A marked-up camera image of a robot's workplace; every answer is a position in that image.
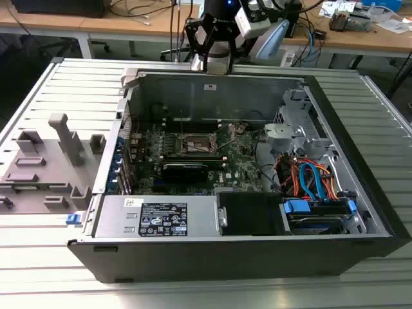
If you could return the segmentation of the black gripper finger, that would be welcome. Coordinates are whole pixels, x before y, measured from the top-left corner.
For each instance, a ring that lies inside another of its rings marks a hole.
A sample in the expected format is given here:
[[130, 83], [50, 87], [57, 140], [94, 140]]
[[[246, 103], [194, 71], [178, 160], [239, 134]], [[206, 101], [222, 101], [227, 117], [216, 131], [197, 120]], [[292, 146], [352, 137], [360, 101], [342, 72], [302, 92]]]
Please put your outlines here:
[[[202, 43], [196, 38], [196, 32], [199, 28], [202, 28], [205, 34]], [[207, 63], [207, 57], [209, 55], [209, 18], [189, 18], [185, 24], [185, 32], [193, 54], [197, 54], [199, 60]]]
[[247, 42], [243, 41], [240, 47], [236, 44], [236, 39], [240, 36], [239, 29], [236, 25], [230, 24], [226, 26], [226, 41], [228, 43], [228, 57], [227, 57], [227, 73], [232, 72], [232, 67], [236, 59], [243, 59], [248, 56]]

